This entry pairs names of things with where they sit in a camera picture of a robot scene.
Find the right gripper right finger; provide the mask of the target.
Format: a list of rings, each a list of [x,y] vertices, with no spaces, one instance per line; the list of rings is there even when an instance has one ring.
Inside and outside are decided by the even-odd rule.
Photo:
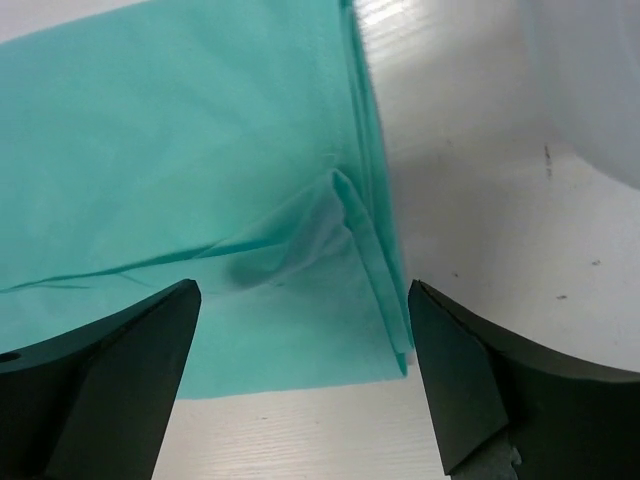
[[[421,281],[409,310],[448,477],[638,477],[636,372],[533,342]]]

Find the teal polo shirt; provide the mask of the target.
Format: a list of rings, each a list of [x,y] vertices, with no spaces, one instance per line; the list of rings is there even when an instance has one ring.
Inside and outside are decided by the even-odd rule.
[[[1,347],[183,279],[183,398],[403,378],[414,348],[349,1],[148,1],[1,46]]]

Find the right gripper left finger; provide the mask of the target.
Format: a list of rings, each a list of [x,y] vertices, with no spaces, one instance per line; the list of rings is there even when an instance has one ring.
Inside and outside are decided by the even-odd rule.
[[[197,283],[182,280],[2,353],[2,478],[151,478],[200,306]]]

